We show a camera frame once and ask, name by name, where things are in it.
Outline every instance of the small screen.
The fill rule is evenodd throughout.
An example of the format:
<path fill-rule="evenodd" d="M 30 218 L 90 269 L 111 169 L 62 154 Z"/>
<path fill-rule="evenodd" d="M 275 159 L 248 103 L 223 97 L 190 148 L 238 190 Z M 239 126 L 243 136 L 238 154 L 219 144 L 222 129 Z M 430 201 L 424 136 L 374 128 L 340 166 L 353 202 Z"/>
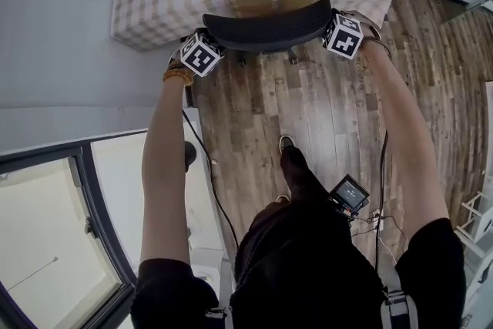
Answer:
<path fill-rule="evenodd" d="M 352 209 L 356 208 L 363 200 L 367 198 L 367 195 L 358 190 L 353 184 L 346 180 L 335 193 Z"/>

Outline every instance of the black sleeve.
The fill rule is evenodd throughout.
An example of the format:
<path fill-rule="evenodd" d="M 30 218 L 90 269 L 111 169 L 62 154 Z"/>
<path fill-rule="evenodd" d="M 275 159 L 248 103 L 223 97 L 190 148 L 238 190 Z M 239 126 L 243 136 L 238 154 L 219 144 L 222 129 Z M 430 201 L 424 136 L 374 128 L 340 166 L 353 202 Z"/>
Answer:
<path fill-rule="evenodd" d="M 461 327 L 464 253 L 450 220 L 442 218 L 421 228 L 396 269 L 402 290 L 416 303 L 420 329 Z"/>
<path fill-rule="evenodd" d="M 205 327 L 205 312 L 218 304 L 212 287 L 178 260 L 145 260 L 136 288 L 130 311 L 135 329 Z"/>

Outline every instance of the forearm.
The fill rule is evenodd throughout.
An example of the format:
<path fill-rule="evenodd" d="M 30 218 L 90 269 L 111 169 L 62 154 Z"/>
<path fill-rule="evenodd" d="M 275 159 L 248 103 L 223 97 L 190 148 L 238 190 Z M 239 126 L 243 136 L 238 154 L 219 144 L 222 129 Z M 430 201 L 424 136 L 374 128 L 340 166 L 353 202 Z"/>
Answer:
<path fill-rule="evenodd" d="M 384 47 L 366 42 L 364 56 L 381 98 L 389 146 L 403 188 L 406 228 L 412 236 L 426 223 L 448 217 L 433 142 L 414 97 Z"/>
<path fill-rule="evenodd" d="M 141 261 L 169 258 L 189 263 L 182 94 L 180 77 L 166 80 L 147 132 Z"/>

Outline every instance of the window frame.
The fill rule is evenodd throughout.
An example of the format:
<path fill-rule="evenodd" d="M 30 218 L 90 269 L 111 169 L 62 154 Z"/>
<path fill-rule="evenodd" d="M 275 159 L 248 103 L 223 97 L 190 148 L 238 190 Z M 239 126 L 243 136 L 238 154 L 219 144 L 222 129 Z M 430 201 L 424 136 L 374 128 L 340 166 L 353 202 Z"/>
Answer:
<path fill-rule="evenodd" d="M 106 208 L 101 186 L 99 185 L 91 144 L 96 141 L 145 132 L 146 130 L 142 130 L 96 139 L 86 139 L 0 156 L 0 174 L 11 173 L 55 160 L 69 160 L 74 184 L 81 189 L 88 210 L 92 235 L 100 240 L 110 263 L 122 282 L 122 285 L 104 304 L 84 322 L 81 326 L 83 329 L 97 327 L 116 329 L 129 315 L 137 283 L 137 277 L 126 258 L 125 251 L 119 242 Z M 36 329 L 36 326 L 8 294 L 1 281 L 0 322 L 12 328 Z"/>

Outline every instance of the black t-shirt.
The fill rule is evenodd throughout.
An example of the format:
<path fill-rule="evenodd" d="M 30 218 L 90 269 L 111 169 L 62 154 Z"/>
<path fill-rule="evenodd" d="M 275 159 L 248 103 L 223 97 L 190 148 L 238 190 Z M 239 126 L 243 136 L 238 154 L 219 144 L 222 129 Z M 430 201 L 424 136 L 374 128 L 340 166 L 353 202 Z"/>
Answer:
<path fill-rule="evenodd" d="M 396 268 L 420 329 L 461 326 L 464 257 L 450 220 L 419 230 Z M 327 203 L 292 203 L 255 223 L 237 252 L 235 278 L 235 329 L 381 327 L 381 280 L 351 243 L 347 220 Z M 147 260 L 139 267 L 132 321 L 137 329 L 206 328 L 205 312 L 217 303 L 189 265 Z"/>

